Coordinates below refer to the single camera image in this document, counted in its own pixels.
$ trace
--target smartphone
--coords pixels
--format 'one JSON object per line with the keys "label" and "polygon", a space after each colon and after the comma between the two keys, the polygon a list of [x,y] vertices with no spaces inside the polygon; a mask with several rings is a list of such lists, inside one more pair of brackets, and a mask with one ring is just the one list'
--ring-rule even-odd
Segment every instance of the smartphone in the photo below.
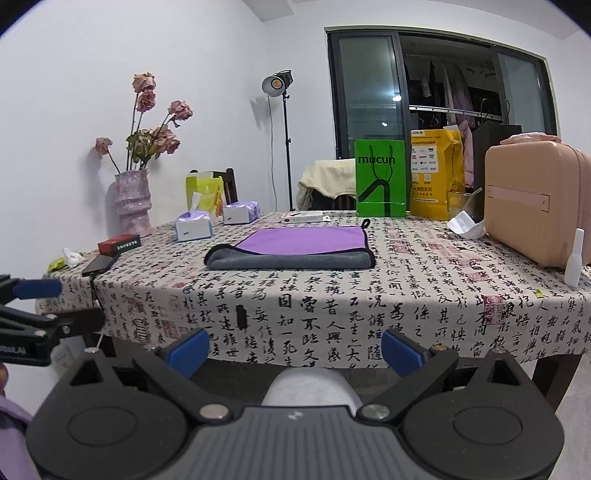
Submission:
{"label": "smartphone", "polygon": [[117,261],[119,255],[110,257],[108,255],[97,255],[96,258],[90,262],[88,267],[82,272],[83,277],[90,277],[91,275],[99,275],[105,273]]}

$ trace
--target window frame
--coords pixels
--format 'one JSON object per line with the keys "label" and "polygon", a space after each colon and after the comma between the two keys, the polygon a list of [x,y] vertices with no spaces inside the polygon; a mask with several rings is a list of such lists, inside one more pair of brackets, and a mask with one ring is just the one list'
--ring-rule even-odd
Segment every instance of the window frame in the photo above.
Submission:
{"label": "window frame", "polygon": [[[400,43],[400,35],[406,37],[427,37],[427,38],[439,38],[442,40],[452,40],[460,43],[468,43],[471,45],[477,45],[486,47],[491,50],[493,60],[495,63],[495,71],[497,73],[497,83],[499,87],[499,97],[501,100],[501,109],[503,122],[509,123],[509,112],[506,107],[506,94],[505,85],[502,79],[502,70],[499,62],[499,53],[517,57],[519,59],[531,62],[534,65],[537,77],[538,87],[540,88],[540,98],[542,100],[542,110],[544,114],[544,125],[546,133],[557,135],[558,134],[558,122],[556,118],[556,109],[554,106],[554,96],[552,93],[552,87],[550,83],[550,74],[548,72],[545,60],[534,54],[526,53],[522,50],[510,48],[508,46],[500,45],[493,41],[488,41],[482,38],[474,38],[470,36],[462,36],[458,34],[430,31],[413,28],[401,28],[401,27],[335,27],[326,30],[328,40],[328,56],[329,56],[329,70],[331,80],[331,90],[333,99],[333,118],[335,122],[335,153],[336,158],[352,158],[353,152],[349,152],[349,140],[348,140],[348,126],[346,119],[346,105],[345,97],[341,95],[339,98],[339,92],[345,91],[343,72],[340,58],[339,39],[346,37],[390,37],[394,46],[394,57],[397,72],[393,72],[398,75],[398,82],[402,94],[402,122],[405,129],[405,143],[408,146],[407,150],[407,161],[410,162],[410,110],[408,108],[408,85],[406,82],[406,71],[404,66],[404,59],[402,53],[402,46]],[[410,173],[408,174],[407,186],[410,188]]]}

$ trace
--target red box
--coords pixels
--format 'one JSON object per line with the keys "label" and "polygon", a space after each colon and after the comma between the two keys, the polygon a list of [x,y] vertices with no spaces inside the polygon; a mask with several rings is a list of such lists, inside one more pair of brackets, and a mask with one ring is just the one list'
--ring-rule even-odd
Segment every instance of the red box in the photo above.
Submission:
{"label": "red box", "polygon": [[119,235],[114,238],[109,238],[99,245],[99,252],[102,255],[110,257],[127,252],[137,247],[141,247],[142,243],[139,240],[139,235]]}

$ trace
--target mucun logo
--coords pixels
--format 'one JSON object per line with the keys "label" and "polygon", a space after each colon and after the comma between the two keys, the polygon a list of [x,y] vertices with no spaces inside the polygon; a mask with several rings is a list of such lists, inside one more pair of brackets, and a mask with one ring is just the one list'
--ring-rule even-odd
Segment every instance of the mucun logo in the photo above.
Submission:
{"label": "mucun logo", "polygon": [[381,163],[384,165],[396,163],[396,159],[394,157],[364,157],[360,156],[357,159],[357,163]]}

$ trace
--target vase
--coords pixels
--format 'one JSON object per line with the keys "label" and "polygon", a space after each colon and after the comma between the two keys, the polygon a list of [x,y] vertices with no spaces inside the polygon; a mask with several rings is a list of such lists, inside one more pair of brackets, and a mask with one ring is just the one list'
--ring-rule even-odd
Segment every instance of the vase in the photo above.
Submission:
{"label": "vase", "polygon": [[115,175],[117,213],[123,232],[147,236],[152,233],[148,210],[152,208],[148,170],[129,170]]}

